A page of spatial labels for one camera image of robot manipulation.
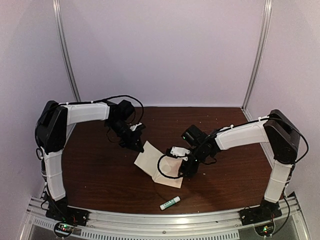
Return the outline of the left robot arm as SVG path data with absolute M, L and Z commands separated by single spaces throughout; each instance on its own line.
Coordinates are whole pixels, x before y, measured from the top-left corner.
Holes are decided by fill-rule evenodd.
M 104 121 L 105 126 L 119 138 L 119 145 L 138 153 L 144 152 L 141 141 L 145 125 L 139 121 L 131 125 L 127 119 L 135 113 L 135 107 L 128 100 L 120 103 L 109 99 L 58 103 L 46 103 L 35 127 L 37 155 L 41 160 L 41 174 L 46 182 L 47 192 L 54 202 L 66 198 L 63 183 L 62 154 L 67 143 L 68 127 L 74 124 Z

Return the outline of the beige envelope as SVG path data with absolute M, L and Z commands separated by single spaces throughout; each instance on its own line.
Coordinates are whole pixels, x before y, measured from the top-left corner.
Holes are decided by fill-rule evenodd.
M 177 177 L 178 171 L 181 166 L 181 158 L 172 158 L 165 156 L 161 159 L 159 167 L 163 174 L 169 177 Z M 161 185 L 180 189 L 182 186 L 183 178 L 171 179 L 163 176 L 157 169 L 157 173 L 152 177 L 152 180 Z

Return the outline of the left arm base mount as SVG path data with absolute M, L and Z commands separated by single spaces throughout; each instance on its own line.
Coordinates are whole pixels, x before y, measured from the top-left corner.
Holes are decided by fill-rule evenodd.
M 73 226 L 86 226 L 89 217 L 89 211 L 70 207 L 67 197 L 64 197 L 60 200 L 53 200 L 49 198 L 47 201 L 48 210 L 45 214 L 47 218 Z

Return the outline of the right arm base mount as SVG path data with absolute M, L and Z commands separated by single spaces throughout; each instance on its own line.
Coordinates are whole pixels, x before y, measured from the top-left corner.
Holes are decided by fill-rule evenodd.
M 282 216 L 282 211 L 278 202 L 273 203 L 262 199 L 260 205 L 245 207 L 239 211 L 241 224 L 243 226 L 271 221 L 273 218 Z

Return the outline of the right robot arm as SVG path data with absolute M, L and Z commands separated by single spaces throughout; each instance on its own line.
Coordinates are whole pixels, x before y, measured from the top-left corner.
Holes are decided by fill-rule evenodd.
M 256 216 L 266 221 L 276 212 L 274 204 L 279 201 L 296 163 L 301 138 L 293 123 L 279 109 L 257 120 L 214 129 L 210 134 L 191 125 L 182 138 L 191 148 L 179 167 L 180 177 L 194 176 L 199 164 L 221 151 L 251 144 L 270 144 L 274 166 L 263 197 L 265 203 L 257 208 Z

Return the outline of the cream letter paper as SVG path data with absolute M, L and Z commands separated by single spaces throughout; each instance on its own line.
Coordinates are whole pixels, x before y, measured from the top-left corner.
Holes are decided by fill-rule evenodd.
M 147 175 L 153 177 L 158 171 L 158 160 L 163 153 L 155 148 L 149 141 L 145 142 L 143 149 L 144 152 L 138 154 L 134 164 Z

